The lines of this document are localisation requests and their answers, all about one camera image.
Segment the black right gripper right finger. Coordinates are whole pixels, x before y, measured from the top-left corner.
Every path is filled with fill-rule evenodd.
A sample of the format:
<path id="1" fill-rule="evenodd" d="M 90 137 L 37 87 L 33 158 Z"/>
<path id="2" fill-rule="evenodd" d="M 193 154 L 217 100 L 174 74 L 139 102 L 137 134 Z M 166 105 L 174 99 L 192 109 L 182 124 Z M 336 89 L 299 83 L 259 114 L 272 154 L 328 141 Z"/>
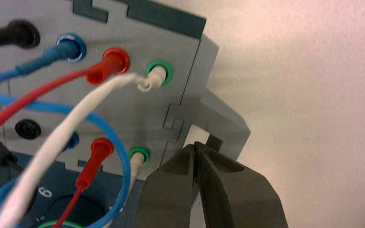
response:
<path id="1" fill-rule="evenodd" d="M 288 227 L 280 198 L 262 174 L 201 142 L 195 151 L 206 227 Z"/>

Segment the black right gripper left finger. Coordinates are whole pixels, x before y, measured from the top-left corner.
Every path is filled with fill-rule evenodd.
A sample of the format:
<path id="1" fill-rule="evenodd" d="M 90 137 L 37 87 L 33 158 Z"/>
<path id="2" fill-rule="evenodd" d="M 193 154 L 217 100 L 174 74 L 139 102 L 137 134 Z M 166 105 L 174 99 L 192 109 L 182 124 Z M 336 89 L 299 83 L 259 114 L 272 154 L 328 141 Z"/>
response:
<path id="1" fill-rule="evenodd" d="M 198 194 L 198 153 L 186 145 L 151 173 L 141 191 L 135 217 L 137 228 L 187 228 Z"/>

